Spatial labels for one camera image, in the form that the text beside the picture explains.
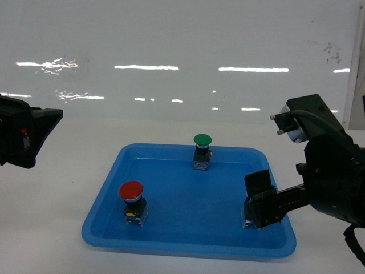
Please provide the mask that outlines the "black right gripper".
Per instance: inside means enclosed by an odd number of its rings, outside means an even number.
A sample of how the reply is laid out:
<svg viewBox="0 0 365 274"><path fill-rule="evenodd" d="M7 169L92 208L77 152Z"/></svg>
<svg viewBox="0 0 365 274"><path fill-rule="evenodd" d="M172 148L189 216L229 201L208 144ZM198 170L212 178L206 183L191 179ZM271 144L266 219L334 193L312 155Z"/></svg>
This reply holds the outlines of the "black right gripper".
<svg viewBox="0 0 365 274"><path fill-rule="evenodd" d="M244 177L257 228L280 223L288 212L310 205L334 218L364 227L364 165L328 136L310 139L305 163L296 165L303 184L277 191L268 169Z"/></svg>

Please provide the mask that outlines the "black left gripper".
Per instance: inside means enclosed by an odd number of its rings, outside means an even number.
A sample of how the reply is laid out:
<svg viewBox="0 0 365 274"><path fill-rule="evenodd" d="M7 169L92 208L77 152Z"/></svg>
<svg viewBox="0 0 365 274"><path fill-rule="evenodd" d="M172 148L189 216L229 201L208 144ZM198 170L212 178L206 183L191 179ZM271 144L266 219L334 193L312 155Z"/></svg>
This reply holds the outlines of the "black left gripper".
<svg viewBox="0 0 365 274"><path fill-rule="evenodd" d="M1 96L1 165L33 168L44 141L62 118L62 110L31 107Z"/></svg>

